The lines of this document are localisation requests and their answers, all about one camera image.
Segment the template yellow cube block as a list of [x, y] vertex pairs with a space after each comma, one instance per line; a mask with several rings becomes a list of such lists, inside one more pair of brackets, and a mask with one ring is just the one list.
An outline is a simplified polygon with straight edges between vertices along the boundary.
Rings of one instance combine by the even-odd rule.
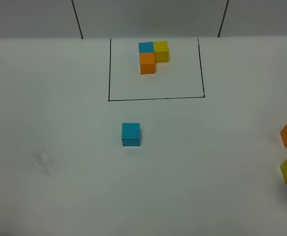
[[154, 54], [156, 63], [169, 62], [169, 46], [167, 41], [156, 41], [154, 44]]

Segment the template orange cube block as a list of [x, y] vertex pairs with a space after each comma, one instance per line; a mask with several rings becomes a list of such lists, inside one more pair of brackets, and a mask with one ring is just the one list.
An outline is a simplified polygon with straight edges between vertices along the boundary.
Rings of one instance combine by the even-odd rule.
[[156, 61], [154, 53], [140, 53], [140, 74], [154, 74], [156, 72]]

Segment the template blue cube block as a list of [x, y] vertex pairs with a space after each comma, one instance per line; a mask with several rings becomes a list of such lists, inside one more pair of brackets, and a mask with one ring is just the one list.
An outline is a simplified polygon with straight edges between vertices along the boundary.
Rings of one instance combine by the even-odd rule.
[[140, 42], [138, 43], [139, 53], [154, 53], [153, 42]]

